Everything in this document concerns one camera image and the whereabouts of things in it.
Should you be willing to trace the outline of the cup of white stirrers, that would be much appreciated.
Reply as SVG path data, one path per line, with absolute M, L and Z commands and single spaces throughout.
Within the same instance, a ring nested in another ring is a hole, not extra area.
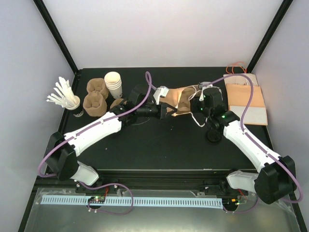
M 81 100 L 73 93 L 69 80 L 65 80 L 60 76 L 58 82 L 55 83 L 54 91 L 56 93 L 51 93 L 47 96 L 47 102 L 52 102 L 71 111 L 75 117 L 83 116 L 84 109 L 81 105 Z

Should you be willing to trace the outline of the left black frame post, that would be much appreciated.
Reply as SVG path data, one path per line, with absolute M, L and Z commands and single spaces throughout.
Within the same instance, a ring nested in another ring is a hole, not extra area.
M 56 41 L 58 47 L 60 48 L 65 60 L 67 61 L 68 65 L 70 66 L 72 72 L 76 74 L 79 69 L 77 68 L 60 32 L 58 31 L 57 26 L 55 25 L 46 5 L 44 4 L 43 0 L 33 0 L 35 6 L 37 7 L 38 11 L 40 12 L 45 24 L 49 28 L 54 40 Z

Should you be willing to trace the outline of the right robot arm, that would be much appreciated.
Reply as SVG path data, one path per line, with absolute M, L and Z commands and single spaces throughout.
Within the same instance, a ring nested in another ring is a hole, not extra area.
M 257 171 L 255 174 L 230 171 L 226 179 L 219 183 L 223 194 L 230 195 L 236 189 L 242 189 L 257 194 L 264 203 L 272 204 L 296 190 L 294 161 L 289 156 L 281 157 L 267 147 L 241 123 L 234 112 L 226 110 L 218 88 L 204 87 L 189 101 L 192 112 L 204 115 L 210 131 L 231 141 Z

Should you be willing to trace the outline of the brown cup carrier stack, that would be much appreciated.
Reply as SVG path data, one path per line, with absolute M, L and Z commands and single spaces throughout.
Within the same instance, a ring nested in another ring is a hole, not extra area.
M 83 108 L 89 116 L 101 117 L 107 112 L 106 99 L 109 90 L 103 78 L 93 78 L 86 86 L 87 95 L 84 98 Z

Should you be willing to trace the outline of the stack of paper cups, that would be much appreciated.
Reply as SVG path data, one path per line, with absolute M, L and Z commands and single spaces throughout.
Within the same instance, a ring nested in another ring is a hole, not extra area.
M 109 72 L 104 76 L 107 89 L 115 99 L 122 98 L 122 80 L 117 72 Z

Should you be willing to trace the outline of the right black frame post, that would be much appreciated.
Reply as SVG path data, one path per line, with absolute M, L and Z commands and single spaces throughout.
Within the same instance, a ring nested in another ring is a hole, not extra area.
M 263 52 L 265 51 L 267 45 L 269 44 L 272 36 L 276 32 L 278 26 L 280 25 L 281 21 L 283 20 L 285 14 L 289 10 L 290 6 L 292 5 L 293 0 L 283 0 L 280 7 L 278 8 L 277 12 L 275 13 L 269 27 L 267 28 L 260 44 L 258 45 L 249 65 L 247 67 L 247 72 L 251 73 L 255 66 L 257 65 L 260 57 L 262 56 Z

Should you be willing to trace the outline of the small brown cup carrier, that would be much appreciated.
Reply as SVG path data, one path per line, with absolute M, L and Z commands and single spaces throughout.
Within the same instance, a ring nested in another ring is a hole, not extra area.
M 119 98 L 119 99 L 114 100 L 113 103 L 110 105 L 110 111 L 112 110 L 112 108 L 114 108 L 115 106 L 121 103 L 126 104 L 126 99 Z

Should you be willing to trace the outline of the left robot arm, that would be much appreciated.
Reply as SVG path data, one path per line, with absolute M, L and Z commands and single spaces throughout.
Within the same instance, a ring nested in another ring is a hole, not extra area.
M 170 89 L 161 86 L 154 93 L 136 86 L 127 99 L 111 107 L 104 116 L 72 132 L 55 132 L 50 136 L 43 162 L 51 169 L 50 176 L 58 180 L 83 182 L 93 193 L 103 189 L 104 182 L 96 169 L 78 161 L 78 156 L 101 139 L 134 124 L 138 117 L 164 119 L 177 111 L 166 102 Z

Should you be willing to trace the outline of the black frame post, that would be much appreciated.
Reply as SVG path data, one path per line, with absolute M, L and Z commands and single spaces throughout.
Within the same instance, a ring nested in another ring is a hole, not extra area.
M 260 57 L 262 56 L 263 52 L 265 51 L 267 45 L 269 44 L 272 36 L 276 32 L 278 26 L 280 25 L 281 21 L 283 20 L 285 14 L 289 10 L 290 6 L 292 5 L 293 0 L 283 0 L 280 7 L 278 8 L 277 12 L 275 13 L 269 27 L 267 28 L 260 44 L 258 45 L 249 65 L 247 67 L 247 72 L 251 73 L 255 66 L 257 65 Z
M 57 26 L 55 25 L 46 5 L 44 4 L 43 0 L 33 0 L 35 6 L 37 7 L 38 11 L 40 12 L 45 24 L 49 28 L 54 40 L 56 41 L 58 47 L 60 48 L 65 60 L 67 61 L 68 65 L 70 66 L 72 72 L 76 74 L 79 69 L 77 68 L 60 32 L 58 31 Z

